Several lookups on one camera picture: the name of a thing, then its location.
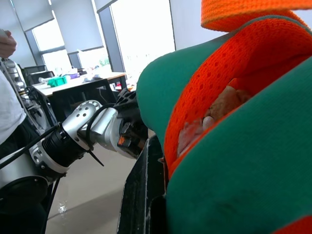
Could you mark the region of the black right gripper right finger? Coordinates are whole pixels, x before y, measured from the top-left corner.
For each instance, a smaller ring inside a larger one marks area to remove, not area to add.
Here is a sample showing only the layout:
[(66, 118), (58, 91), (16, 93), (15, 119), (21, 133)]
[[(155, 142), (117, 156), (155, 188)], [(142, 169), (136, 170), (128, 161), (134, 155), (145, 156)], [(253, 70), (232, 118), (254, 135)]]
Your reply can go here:
[(157, 136), (147, 139), (123, 190), (118, 234), (166, 234), (168, 169)]

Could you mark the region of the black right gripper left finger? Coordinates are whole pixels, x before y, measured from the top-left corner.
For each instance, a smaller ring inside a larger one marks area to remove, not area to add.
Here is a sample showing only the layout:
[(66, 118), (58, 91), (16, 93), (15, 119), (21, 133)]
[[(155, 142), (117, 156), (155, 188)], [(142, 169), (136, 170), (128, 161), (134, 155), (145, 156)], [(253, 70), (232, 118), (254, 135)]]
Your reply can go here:
[(117, 102), (113, 106), (119, 115), (137, 115), (139, 114), (136, 91), (123, 89), (117, 96)]

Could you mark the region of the person's bare hand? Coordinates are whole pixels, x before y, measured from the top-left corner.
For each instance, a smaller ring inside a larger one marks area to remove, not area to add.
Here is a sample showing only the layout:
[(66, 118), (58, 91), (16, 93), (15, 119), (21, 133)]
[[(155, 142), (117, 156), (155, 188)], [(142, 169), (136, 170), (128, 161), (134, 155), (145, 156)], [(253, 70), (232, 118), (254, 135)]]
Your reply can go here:
[(17, 42), (10, 31), (0, 30), (0, 57), (7, 59), (14, 54)]

